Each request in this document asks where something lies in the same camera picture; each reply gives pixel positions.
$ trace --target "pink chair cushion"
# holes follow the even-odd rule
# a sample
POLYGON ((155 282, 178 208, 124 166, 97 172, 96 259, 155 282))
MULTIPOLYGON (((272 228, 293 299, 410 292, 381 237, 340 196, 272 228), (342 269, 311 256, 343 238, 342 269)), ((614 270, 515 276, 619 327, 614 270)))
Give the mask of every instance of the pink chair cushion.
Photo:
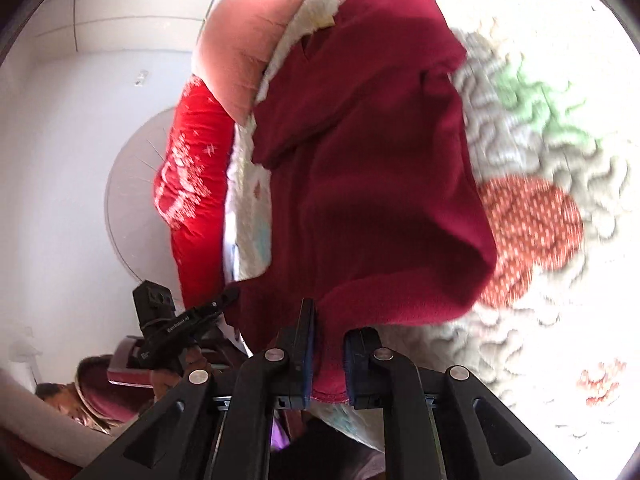
POLYGON ((222 0, 194 52, 194 73, 238 124, 246 123, 262 74, 303 0, 222 0))

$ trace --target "silver screw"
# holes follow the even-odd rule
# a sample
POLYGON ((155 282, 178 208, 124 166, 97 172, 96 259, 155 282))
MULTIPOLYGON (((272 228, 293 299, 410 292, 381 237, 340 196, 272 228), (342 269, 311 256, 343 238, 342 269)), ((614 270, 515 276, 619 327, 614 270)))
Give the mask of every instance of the silver screw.
POLYGON ((390 361, 394 356, 394 351, 391 348, 376 348, 373 351, 373 357, 378 361, 390 361))
POLYGON ((284 350, 280 350, 279 348, 269 348, 264 353, 264 358, 271 362, 282 361, 284 359, 284 350))
POLYGON ((209 373, 206 370, 194 370, 189 374, 191 384, 204 384, 209 380, 209 373))
POLYGON ((469 370, 463 366, 454 366, 449 370, 449 375, 457 381, 466 381, 469 378, 469 370))

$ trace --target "maroon fabric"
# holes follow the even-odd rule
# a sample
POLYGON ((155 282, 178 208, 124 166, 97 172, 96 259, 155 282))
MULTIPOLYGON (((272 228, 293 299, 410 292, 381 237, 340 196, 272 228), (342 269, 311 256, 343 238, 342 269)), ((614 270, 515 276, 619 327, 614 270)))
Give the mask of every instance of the maroon fabric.
POLYGON ((347 330, 462 316, 494 270, 449 81, 465 55, 435 0, 346 0, 255 110, 272 261, 226 314, 257 351, 315 298, 319 400, 346 400, 347 330))
POLYGON ((111 356, 89 358, 78 367, 82 396, 92 410, 118 422, 129 422, 154 398, 150 388, 111 384, 107 377, 111 356))
POLYGON ((7 447, 20 462, 29 466, 47 480, 71 480, 82 469, 75 464, 65 462, 57 456, 52 456, 37 447, 33 447, 4 428, 0 428, 0 436, 4 438, 7 447))

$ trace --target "dark red cloth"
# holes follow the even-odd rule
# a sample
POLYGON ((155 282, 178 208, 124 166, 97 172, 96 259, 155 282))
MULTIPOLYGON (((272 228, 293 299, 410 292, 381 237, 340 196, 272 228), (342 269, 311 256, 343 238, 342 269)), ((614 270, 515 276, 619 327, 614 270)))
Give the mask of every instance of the dark red cloth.
POLYGON ((156 209, 171 228, 186 308, 211 300, 224 287, 226 168, 233 140, 233 119, 202 79, 191 76, 154 183, 156 209))
POLYGON ((346 0, 255 110, 272 260, 226 316, 257 351, 315 298, 319 400, 346 400, 347 330, 462 316, 494 270, 449 81, 465 56, 435 0, 346 0))
POLYGON ((44 476, 47 480, 71 480, 82 469, 75 464, 65 462, 57 456, 52 456, 37 447, 33 447, 4 428, 0 428, 0 436, 4 438, 7 447, 20 462, 33 469, 39 475, 44 476))

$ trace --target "red cushion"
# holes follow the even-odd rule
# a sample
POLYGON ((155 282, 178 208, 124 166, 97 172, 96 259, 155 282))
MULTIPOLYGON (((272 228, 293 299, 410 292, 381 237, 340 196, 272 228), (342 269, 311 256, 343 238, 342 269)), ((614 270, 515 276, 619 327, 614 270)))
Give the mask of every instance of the red cushion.
POLYGON ((205 303, 224 287, 226 168, 233 138, 233 119, 202 79, 191 76, 154 183, 156 209, 171 228, 186 308, 205 303))

